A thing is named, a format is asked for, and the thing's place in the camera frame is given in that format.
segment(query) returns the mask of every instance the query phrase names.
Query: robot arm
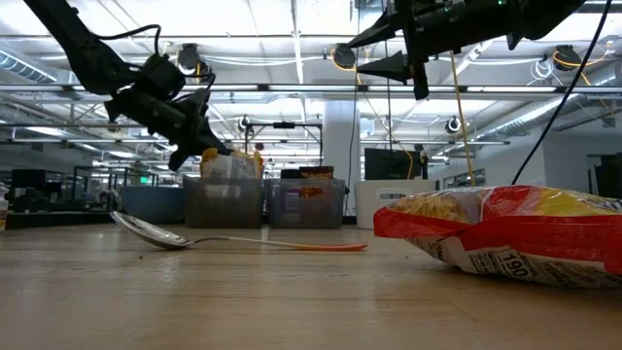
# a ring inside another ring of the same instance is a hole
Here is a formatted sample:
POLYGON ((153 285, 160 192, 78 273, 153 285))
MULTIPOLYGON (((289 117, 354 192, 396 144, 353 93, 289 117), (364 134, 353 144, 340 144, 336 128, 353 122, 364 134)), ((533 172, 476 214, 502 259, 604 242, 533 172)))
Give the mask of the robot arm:
POLYGON ((183 99, 173 100, 186 83, 186 76, 155 52, 142 67, 123 61, 102 37, 91 33, 78 18, 78 11, 66 0, 24 0, 67 53, 72 70, 85 87, 95 94, 110 94, 105 103, 110 122, 127 116, 177 145, 169 168, 177 170, 187 157, 217 148, 230 150, 214 135, 205 112, 210 97, 200 88, 183 99))
POLYGON ((402 30, 407 55, 395 55, 359 68, 360 73, 414 81, 416 99, 428 91, 428 57, 502 35, 510 50, 523 38, 537 40, 576 11, 585 0, 390 0, 384 14, 348 46, 358 48, 396 37, 402 30))

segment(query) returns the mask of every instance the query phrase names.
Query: white wall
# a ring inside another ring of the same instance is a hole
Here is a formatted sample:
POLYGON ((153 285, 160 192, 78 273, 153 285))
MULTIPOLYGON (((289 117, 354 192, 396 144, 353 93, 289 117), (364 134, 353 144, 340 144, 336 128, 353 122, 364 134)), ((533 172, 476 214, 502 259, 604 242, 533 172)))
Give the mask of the white wall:
MULTIPOLYGON (((512 137, 510 144, 505 146, 484 146, 477 150, 477 156, 472 159, 473 170, 485 169, 486 186, 508 186, 518 171, 520 164, 525 160, 532 146, 539 137, 539 131, 533 131, 529 136, 512 137)), ((455 158, 446 166, 435 166, 430 171, 430 178, 439 180, 443 188, 443 179, 468 172, 467 160, 455 158)), ((518 184, 544 185, 544 153, 538 149, 530 163, 525 167, 518 184)))
POLYGON ((588 193, 587 171, 594 175, 594 157, 612 156, 622 152, 617 135, 581 136, 551 133, 543 143, 546 186, 588 193))
MULTIPOLYGON (((477 151, 472 160, 473 170, 485 169, 486 186, 510 185, 518 167, 536 143, 540 131, 533 130, 529 136, 510 138, 507 146, 485 146, 477 151)), ((612 156, 622 152, 622 142, 617 134, 581 135, 551 132, 519 178, 519 185, 539 185, 557 189, 590 191, 588 169, 592 169, 592 190, 598 194, 594 165, 599 157, 612 156)), ((468 172, 465 159, 451 159, 447 166, 435 166, 430 178, 443 180, 450 176, 468 172)))

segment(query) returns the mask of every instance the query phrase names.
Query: yellow cable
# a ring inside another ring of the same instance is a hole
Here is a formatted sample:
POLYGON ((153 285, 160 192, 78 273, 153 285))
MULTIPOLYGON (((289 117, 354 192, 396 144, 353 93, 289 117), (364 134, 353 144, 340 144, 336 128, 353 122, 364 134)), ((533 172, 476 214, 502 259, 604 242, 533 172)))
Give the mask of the yellow cable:
MULTIPOLYGON (((556 60, 556 61, 558 61, 558 62, 560 62, 560 63, 562 63, 562 64, 564 64, 564 65, 567 65, 568 67, 580 67, 580 66, 581 66, 581 64, 580 64, 580 63, 570 63, 570 62, 565 62, 565 61, 563 61, 563 60, 561 60, 561 59, 557 58, 557 53, 559 53, 559 52, 553 52, 553 59, 554 59, 554 60, 556 60)), ((587 62, 587 63, 585 64, 585 66, 586 66, 586 67, 589 67, 589 66, 591 66, 591 65, 593 65, 593 64, 596 64, 596 63, 598 63, 598 62, 602 61, 603 59, 605 59, 605 57, 606 57, 606 52, 605 52, 605 54, 603 54, 603 56, 602 56, 601 58, 599 58, 599 59, 595 59, 595 60, 593 60, 593 61, 591 61, 591 62, 587 62)))
POLYGON ((460 126, 463 130, 463 140, 465 142, 466 165, 468 166, 468 176, 470 177, 470 186, 475 187, 475 175, 473 175, 473 165, 470 163, 470 151, 468 150, 467 126, 465 124, 465 115, 463 114, 463 102, 460 98, 460 89, 458 87, 458 74, 456 73, 456 58, 454 52, 451 53, 451 70, 454 74, 454 90, 456 91, 456 100, 458 101, 458 114, 460 115, 460 126))
MULTIPOLYGON (((371 101, 369 101, 369 97, 367 97, 367 93, 363 92, 363 96, 365 96, 365 99, 367 100, 367 104, 369 105, 369 107, 371 107, 371 110, 373 111, 373 114, 376 116, 376 119, 380 122, 382 127, 384 127, 385 130, 387 130, 387 135, 391 135, 391 131, 389 131, 389 128, 387 128, 382 123, 382 120, 380 119, 380 116, 378 116, 376 109, 373 108, 373 106, 371 105, 371 101)), ((391 142, 395 142, 404 152, 406 152, 408 159, 410 159, 410 166, 408 167, 408 175, 406 175, 406 180, 410 180, 410 175, 412 175, 412 168, 415 165, 415 159, 412 157, 412 155, 410 155, 410 152, 406 151, 406 149, 403 146, 401 146, 401 144, 393 137, 393 135, 391 135, 391 142)))
MULTIPOLYGON (((581 78, 583 78, 583 81, 585 81, 585 84, 587 84, 589 87, 592 85, 592 83, 590 83, 590 81, 587 79, 587 76, 585 75, 585 73, 581 72, 581 78)), ((615 117, 615 113, 613 113, 613 111, 611 111, 609 106, 607 106, 606 103, 601 98, 599 98, 599 101, 601 101, 601 104, 611 114, 611 116, 616 118, 615 117)))

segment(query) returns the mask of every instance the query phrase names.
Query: clear plastic container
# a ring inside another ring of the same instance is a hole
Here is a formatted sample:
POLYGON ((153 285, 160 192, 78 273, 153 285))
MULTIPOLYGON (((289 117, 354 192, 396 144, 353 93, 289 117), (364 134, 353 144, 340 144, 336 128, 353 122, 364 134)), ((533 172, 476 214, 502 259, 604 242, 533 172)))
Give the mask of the clear plastic container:
POLYGON ((345 181, 268 180, 268 222, 273 228, 340 228, 345 181))
POLYGON ((260 228, 263 185, 259 179, 184 178, 188 228, 260 228))

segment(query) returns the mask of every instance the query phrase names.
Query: metal spoon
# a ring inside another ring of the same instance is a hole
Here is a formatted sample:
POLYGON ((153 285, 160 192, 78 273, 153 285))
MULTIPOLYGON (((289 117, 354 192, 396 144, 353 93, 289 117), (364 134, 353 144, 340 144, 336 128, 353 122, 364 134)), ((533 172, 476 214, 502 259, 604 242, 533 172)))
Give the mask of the metal spoon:
POLYGON ((241 238, 241 237, 206 237, 197 240, 189 240, 171 231, 167 231, 160 227, 151 225, 142 220, 138 220, 130 215, 122 214, 120 212, 112 212, 110 216, 113 220, 119 224, 126 231, 134 234, 138 238, 156 245, 160 248, 168 250, 181 250, 193 246, 196 243, 205 242, 209 240, 228 240, 258 243, 269 246, 292 248, 305 251, 320 251, 320 252, 357 252, 365 249, 367 243, 358 244, 343 244, 343 245, 309 245, 309 244, 295 244, 286 242, 264 241, 259 239, 241 238))

